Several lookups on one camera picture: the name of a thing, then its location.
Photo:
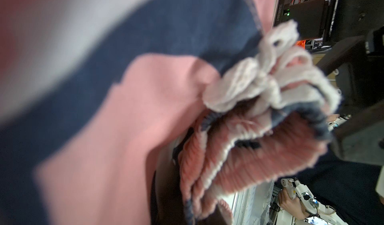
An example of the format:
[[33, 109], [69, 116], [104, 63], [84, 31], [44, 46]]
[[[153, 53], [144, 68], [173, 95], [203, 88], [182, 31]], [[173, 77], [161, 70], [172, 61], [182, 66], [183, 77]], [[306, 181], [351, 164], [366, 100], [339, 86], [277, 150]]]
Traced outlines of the pink shark print shorts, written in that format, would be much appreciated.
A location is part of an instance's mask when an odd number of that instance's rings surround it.
[[1, 0], [1, 218], [231, 225], [327, 151], [341, 96], [275, 0]]

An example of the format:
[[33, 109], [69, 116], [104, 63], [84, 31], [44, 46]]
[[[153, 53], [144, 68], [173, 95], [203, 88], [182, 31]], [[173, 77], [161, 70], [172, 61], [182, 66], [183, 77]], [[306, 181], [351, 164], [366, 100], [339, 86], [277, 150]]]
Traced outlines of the operator hand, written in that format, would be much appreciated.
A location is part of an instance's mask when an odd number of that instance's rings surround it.
[[306, 212], [304, 205], [299, 198], [291, 199], [286, 188], [278, 194], [279, 206], [298, 220], [304, 220], [310, 215]]

